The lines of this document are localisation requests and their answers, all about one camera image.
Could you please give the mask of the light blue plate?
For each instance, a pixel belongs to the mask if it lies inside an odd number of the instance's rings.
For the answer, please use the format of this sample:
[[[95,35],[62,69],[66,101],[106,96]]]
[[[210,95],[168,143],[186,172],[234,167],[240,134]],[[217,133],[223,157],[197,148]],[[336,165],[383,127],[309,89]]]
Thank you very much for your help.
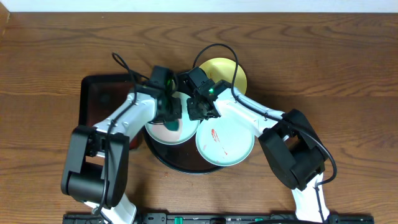
[[[190,120],[187,111],[187,100],[190,98],[185,93],[175,92],[173,97],[180,98],[182,104],[182,117],[179,120],[179,130],[169,131],[163,124],[150,124],[145,125],[146,131],[149,136],[159,143],[166,145],[176,145],[188,141],[196,133],[200,121]]]
[[[254,134],[231,118],[210,118],[200,123],[195,142],[206,161],[227,167],[247,158],[254,146]]]

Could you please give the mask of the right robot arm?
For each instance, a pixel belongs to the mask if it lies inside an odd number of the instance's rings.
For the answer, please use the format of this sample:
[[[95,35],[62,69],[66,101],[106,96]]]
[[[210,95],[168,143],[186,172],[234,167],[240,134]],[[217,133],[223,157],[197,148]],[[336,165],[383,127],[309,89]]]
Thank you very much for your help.
[[[292,190],[296,217],[323,223],[330,215],[322,186],[325,161],[333,156],[299,110],[270,109],[242,94],[234,82],[208,78],[199,67],[182,74],[193,96],[187,101],[191,120],[234,121],[257,137],[274,175]]]

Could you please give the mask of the green orange sponge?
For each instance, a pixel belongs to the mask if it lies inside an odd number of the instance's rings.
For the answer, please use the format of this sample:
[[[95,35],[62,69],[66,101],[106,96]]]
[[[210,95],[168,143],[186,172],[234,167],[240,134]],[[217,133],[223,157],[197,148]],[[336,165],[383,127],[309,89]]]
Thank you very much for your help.
[[[179,130],[179,120],[174,120],[174,121],[166,121],[164,123],[164,126],[166,129],[169,131],[178,131]]]

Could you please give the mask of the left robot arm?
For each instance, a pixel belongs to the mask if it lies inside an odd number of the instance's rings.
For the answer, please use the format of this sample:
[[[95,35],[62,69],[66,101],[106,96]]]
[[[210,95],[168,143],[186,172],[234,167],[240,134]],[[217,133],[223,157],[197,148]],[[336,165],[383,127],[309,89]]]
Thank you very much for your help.
[[[92,219],[134,222],[137,208],[125,194],[130,143],[147,123],[181,118],[181,101],[172,96],[173,79],[170,69],[154,67],[150,78],[135,83],[106,119],[72,131],[61,191],[90,206]]]

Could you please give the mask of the yellow plate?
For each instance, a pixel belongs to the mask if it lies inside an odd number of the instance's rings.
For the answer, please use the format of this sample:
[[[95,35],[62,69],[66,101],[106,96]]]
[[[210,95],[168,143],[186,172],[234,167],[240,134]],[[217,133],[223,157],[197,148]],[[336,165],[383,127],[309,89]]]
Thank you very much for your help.
[[[232,83],[235,66],[235,61],[231,59],[213,58],[202,63],[199,67],[206,73],[207,77],[212,79],[215,83],[220,80],[226,80]],[[234,86],[242,94],[246,94],[248,87],[247,77],[240,65],[238,66]]]

